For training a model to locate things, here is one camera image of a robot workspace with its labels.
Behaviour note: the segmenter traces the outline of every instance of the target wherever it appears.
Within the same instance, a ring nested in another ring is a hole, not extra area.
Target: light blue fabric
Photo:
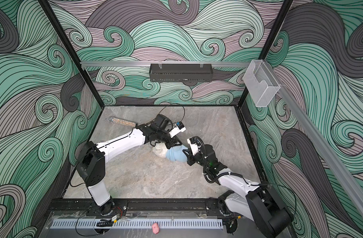
[[[171,161],[180,161],[180,162],[187,162],[187,156],[183,153],[183,150],[188,149],[184,145],[178,145],[171,147],[167,151],[165,157]]]

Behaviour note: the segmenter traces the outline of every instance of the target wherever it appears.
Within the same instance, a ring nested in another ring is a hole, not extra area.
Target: blue cloth
[[[171,161],[180,161],[180,162],[187,162],[187,156],[183,153],[183,150],[188,149],[184,145],[178,145],[171,147],[167,151],[165,157]]]

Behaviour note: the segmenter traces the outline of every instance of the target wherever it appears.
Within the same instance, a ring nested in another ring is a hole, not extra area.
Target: pink object
[[[158,226],[158,224],[156,222],[151,227],[153,228],[154,234],[159,233],[159,226]]]

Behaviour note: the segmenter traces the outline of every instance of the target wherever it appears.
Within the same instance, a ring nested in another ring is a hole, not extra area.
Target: pink eraser
[[[151,227],[153,228],[154,234],[159,233],[159,226],[158,226],[158,224],[156,222]]]

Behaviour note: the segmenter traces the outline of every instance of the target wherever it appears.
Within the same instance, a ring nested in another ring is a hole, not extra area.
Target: wave-patterned wallpaper
[[[0,1],[0,238],[34,237],[101,108],[37,0]]]
[[[293,7],[267,61],[363,188],[363,1]],[[246,102],[269,180],[297,195],[298,237],[363,237],[363,218],[284,100],[277,94],[266,108]],[[294,195],[278,190],[293,210]]]
[[[301,4],[310,0],[300,0]],[[81,60],[257,59],[283,0],[50,0]],[[149,68],[89,67],[105,104],[237,104],[246,69],[153,83]]]

